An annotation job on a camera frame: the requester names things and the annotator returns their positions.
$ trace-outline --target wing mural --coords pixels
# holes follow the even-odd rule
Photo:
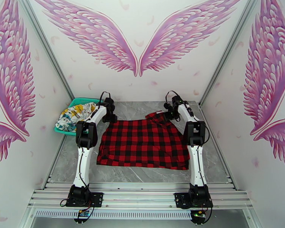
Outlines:
[[[277,0],[261,0],[249,45],[243,103],[254,120],[250,135],[269,141],[285,162],[285,119],[271,123],[285,96],[285,17]]]
[[[285,95],[285,18],[276,0],[261,0],[249,45],[244,107],[253,135],[273,119]]]
[[[137,75],[137,58],[108,16],[65,0],[35,1],[46,9],[49,21],[81,49],[117,72],[129,69]]]
[[[26,141],[25,122],[35,108],[29,42],[16,0],[5,0],[0,11],[0,107],[11,125],[0,122],[0,161],[11,142]]]
[[[279,159],[285,162],[285,119],[268,125],[254,138],[254,141],[261,138],[270,142],[274,157],[279,156]]]
[[[8,148],[10,147],[11,142],[15,140],[26,141],[21,133],[16,131],[13,127],[0,122],[0,161],[2,161],[2,157],[5,159],[7,158]]]
[[[139,63],[118,26],[108,16],[65,0],[35,0],[49,21],[79,47],[116,71],[134,76],[160,71],[181,59],[230,18],[240,0],[208,0],[168,16],[155,31]]]
[[[155,31],[139,59],[139,75],[160,71],[196,48],[230,18],[240,0],[208,0],[168,16]]]

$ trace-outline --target floor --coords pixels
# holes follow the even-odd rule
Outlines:
[[[196,102],[189,102],[195,116],[202,120]],[[139,120],[152,112],[165,110],[164,102],[116,102],[115,114],[119,120]],[[173,122],[181,133],[185,122]],[[108,123],[100,122],[97,126],[100,138],[106,130]],[[90,182],[189,182],[190,170],[171,170],[164,168],[118,167],[96,165],[98,155],[97,146],[94,148],[90,169]],[[66,142],[58,157],[52,173],[51,182],[73,182],[76,173],[78,149],[74,136],[67,136]],[[227,176],[219,159],[212,139],[203,148],[204,171],[207,182],[226,182]]]

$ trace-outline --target ventilation grille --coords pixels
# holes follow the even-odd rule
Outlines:
[[[77,218],[78,210],[75,209],[36,209],[36,217],[48,218]],[[91,215],[93,219],[131,219],[131,220],[188,220],[191,219],[190,211],[96,211]]]

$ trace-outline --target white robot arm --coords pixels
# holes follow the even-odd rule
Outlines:
[[[164,107],[168,112],[165,112],[165,117],[167,120],[177,120],[180,118],[179,116],[182,116],[185,120],[186,126],[183,137],[189,151],[191,169],[189,191],[188,193],[174,194],[176,206],[182,209],[212,208],[213,203],[205,179],[202,157],[203,145],[209,139],[208,137],[205,141],[206,123],[195,117],[189,104],[183,101],[177,93],[175,94],[176,96],[172,98],[173,105],[170,105],[166,99]]]
[[[114,101],[110,97],[106,98],[103,103],[99,103],[91,116],[76,124],[78,163],[74,184],[70,189],[66,206],[93,205],[93,207],[101,207],[103,193],[92,193],[89,190],[89,167],[91,154],[98,141],[97,124],[101,119],[103,122],[116,122],[117,117],[113,114],[114,109]]]
[[[99,121],[107,114],[107,109],[104,106],[100,106],[99,109],[94,111],[88,119],[84,121],[84,124],[95,124],[95,127],[98,125]],[[82,187],[89,184],[89,167],[91,154],[94,150],[94,146],[91,148],[86,147],[78,147],[78,163],[77,163],[77,171],[74,180],[74,185],[76,187]]]
[[[180,113],[184,121],[187,123],[198,122],[199,119],[196,116],[191,116],[188,112],[189,105],[184,103],[178,106],[177,111]],[[191,169],[191,178],[190,183],[192,185],[204,186],[207,184],[204,174],[204,165],[203,165],[203,147],[199,145],[190,146],[187,145],[189,156],[190,156],[190,169]]]

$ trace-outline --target red plaid shirt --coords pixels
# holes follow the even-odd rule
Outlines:
[[[146,120],[110,123],[101,138],[98,165],[188,169],[189,153],[182,134],[163,112]]]

